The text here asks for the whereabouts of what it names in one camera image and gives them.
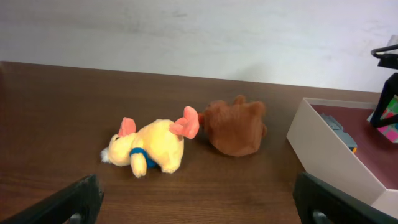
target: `black object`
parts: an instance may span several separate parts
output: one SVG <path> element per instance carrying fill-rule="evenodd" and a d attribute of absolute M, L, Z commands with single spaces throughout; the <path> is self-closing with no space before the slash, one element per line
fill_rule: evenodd
<path fill-rule="evenodd" d="M 104 198 L 95 175 L 89 175 L 1 224 L 93 224 Z"/>
<path fill-rule="evenodd" d="M 397 50 L 398 49 L 398 44 L 388 46 L 388 47 L 381 47 L 378 49 L 374 49 L 371 51 L 371 54 L 373 57 L 378 58 L 379 65 L 380 67 L 385 67 L 385 68 L 393 68 L 393 69 L 398 69 L 398 55 L 397 54 L 389 54 L 389 53 L 383 53 L 383 54 L 378 54 L 381 52 L 387 52 L 390 50 Z"/>
<path fill-rule="evenodd" d="M 377 104 L 376 110 L 374 111 L 370 120 L 370 123 L 373 127 L 380 128 L 390 124 L 398 123 L 398 114 L 390 118 L 380 120 L 384 110 L 387 108 L 394 95 L 398 95 L 398 73 L 392 74 L 384 84 L 379 103 Z"/>
<path fill-rule="evenodd" d="M 293 198 L 303 224 L 398 224 L 397 219 L 306 172 L 297 177 Z"/>

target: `plush bear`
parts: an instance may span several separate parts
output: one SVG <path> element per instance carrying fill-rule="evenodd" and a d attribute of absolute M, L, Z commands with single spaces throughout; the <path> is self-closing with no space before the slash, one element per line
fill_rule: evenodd
<path fill-rule="evenodd" d="M 262 122 L 265 113 L 264 103 L 246 103 L 245 97 L 239 95 L 232 105 L 222 100 L 211 102 L 199 114 L 199 123 L 220 152 L 245 156 L 257 152 L 261 139 L 267 134 L 267 127 Z"/>

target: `plush toy paw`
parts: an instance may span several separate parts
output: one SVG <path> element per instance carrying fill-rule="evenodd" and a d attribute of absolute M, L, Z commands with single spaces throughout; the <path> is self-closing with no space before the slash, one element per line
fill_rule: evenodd
<path fill-rule="evenodd" d="M 167 174 L 172 174 L 172 173 L 174 173 L 179 167 L 180 167 L 180 163 L 167 164 L 167 165 L 165 165 L 165 166 L 162 166 L 162 172 L 167 173 Z"/>
<path fill-rule="evenodd" d="M 131 155 L 130 163 L 131 163 L 132 173 L 137 178 L 140 178 L 147 174 L 147 163 L 142 153 Z"/>

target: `wooden table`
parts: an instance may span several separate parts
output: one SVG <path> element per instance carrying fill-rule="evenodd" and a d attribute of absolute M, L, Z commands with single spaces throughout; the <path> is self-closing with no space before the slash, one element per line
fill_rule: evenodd
<path fill-rule="evenodd" d="M 200 132 L 174 174 L 151 169 L 137 179 L 128 166 L 101 163 L 123 116 L 141 128 L 238 94 L 267 105 L 258 153 L 221 155 Z M 105 192 L 97 223 L 300 223 L 292 189 L 303 167 L 285 136 L 304 96 L 376 102 L 379 94 L 3 62 L 0 220 L 97 174 Z"/>

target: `plush bunny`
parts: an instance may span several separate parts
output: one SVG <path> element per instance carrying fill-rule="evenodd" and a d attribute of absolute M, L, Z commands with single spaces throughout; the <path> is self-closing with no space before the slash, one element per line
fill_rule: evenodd
<path fill-rule="evenodd" d="M 103 162 L 117 166 L 131 165 L 136 177 L 146 175 L 148 167 L 160 166 L 173 173 L 179 167 L 184 149 L 183 137 L 192 139 L 199 130 L 198 113 L 190 106 L 176 122 L 158 119 L 136 133 L 133 119 L 123 118 L 118 134 L 101 152 Z"/>
<path fill-rule="evenodd" d="M 237 96 L 232 105 L 218 100 L 211 102 L 199 114 L 200 124 L 219 151 L 230 156 L 245 156 L 260 147 L 261 139 L 267 134 L 262 123 L 266 107 L 262 102 L 245 102 L 244 96 Z"/>

